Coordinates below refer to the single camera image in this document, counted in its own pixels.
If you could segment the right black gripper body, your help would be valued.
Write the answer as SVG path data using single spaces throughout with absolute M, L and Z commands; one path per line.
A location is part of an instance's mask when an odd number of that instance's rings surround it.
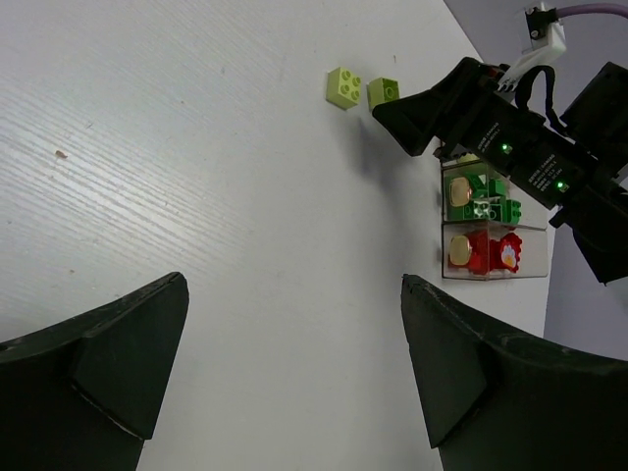
M 493 68 L 463 59 L 432 89 L 433 135 L 461 146 L 511 178 L 572 230 L 599 282 L 627 276 L 627 71 L 606 63 L 562 116 L 553 109 L 555 72 L 526 73 L 512 101 Z

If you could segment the clear plastic container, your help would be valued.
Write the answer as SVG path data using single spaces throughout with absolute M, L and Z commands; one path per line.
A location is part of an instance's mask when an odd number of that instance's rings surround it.
M 544 230 L 548 210 L 481 160 L 441 166 L 444 222 L 489 221 Z
M 471 248 L 467 233 L 487 231 L 490 238 L 490 271 L 485 276 L 472 274 L 466 264 Z M 501 269 L 498 261 L 500 239 L 516 233 L 522 239 L 519 270 L 511 273 Z M 442 276 L 451 280 L 501 281 L 545 278 L 550 271 L 548 235 L 545 230 L 523 226 L 507 226 L 489 221 L 442 224 Z
M 443 141 L 434 153 L 442 168 L 452 168 L 462 164 L 476 163 L 480 158 L 460 144 L 446 144 Z

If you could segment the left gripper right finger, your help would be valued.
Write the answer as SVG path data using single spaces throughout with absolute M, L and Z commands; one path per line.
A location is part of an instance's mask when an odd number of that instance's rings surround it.
M 416 275 L 401 314 L 446 470 L 623 470 L 627 364 L 538 338 Z

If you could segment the long dark green lego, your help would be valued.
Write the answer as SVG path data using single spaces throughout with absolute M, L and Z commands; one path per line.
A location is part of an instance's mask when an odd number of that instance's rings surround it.
M 509 189 L 502 180 L 489 181 L 490 219 L 517 225 L 522 216 L 521 203 L 509 196 Z

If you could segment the green square lego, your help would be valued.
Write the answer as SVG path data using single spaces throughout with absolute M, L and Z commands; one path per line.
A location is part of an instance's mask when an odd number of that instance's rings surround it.
M 485 175 L 463 173 L 444 177 L 447 221 L 488 220 L 490 199 Z

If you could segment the red rounded flower lego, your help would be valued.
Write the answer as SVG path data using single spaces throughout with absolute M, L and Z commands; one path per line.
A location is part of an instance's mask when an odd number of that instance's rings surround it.
M 498 261 L 501 269 L 511 273 L 519 270 L 522 251 L 522 239 L 516 233 L 508 233 L 499 241 Z

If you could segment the near clear plastic container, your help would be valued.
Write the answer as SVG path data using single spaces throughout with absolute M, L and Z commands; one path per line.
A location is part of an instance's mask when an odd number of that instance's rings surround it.
M 490 238 L 490 271 L 485 276 L 472 274 L 466 264 L 471 248 L 467 233 L 487 231 Z M 522 239 L 519 270 L 511 273 L 501 269 L 498 261 L 500 239 L 516 233 Z M 507 226 L 489 221 L 442 224 L 442 276 L 451 280 L 501 281 L 545 278 L 550 271 L 548 235 L 545 230 L 523 226 Z

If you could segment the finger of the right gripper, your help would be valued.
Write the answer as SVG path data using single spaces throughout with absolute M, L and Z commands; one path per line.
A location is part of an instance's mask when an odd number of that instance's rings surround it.
M 376 105 L 371 114 L 411 157 L 422 155 L 434 138 L 447 140 L 448 99 L 434 90 Z

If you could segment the red long lego brick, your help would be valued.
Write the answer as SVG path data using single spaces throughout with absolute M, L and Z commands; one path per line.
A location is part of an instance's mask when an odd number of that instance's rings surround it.
M 474 275 L 485 276 L 490 271 L 490 238 L 487 231 L 466 234 L 471 248 L 466 268 Z

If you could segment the lime lego top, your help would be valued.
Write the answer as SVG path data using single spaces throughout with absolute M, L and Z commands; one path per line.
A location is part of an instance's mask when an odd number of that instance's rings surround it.
M 375 78 L 367 84 L 369 110 L 400 98 L 398 82 L 392 78 Z

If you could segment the middle clear plastic container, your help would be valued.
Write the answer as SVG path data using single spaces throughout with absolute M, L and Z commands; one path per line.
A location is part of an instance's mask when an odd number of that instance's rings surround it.
M 441 166 L 444 222 L 489 221 L 544 230 L 548 210 L 481 160 Z

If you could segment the far clear plastic container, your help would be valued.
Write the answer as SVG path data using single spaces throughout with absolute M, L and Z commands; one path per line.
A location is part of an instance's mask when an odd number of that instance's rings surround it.
M 480 158 L 460 144 L 446 144 L 443 141 L 434 153 L 442 168 L 452 168 L 462 164 L 476 163 Z

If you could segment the pale yellow lego top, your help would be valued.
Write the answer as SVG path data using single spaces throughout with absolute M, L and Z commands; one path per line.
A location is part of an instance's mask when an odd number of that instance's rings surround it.
M 361 100 L 361 77 L 338 67 L 327 74 L 326 100 L 346 111 Z

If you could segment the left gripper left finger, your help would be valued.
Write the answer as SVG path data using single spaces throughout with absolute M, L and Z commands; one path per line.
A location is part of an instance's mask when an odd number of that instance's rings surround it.
M 133 470 L 152 439 L 189 304 L 170 273 L 1 344 L 4 470 Z

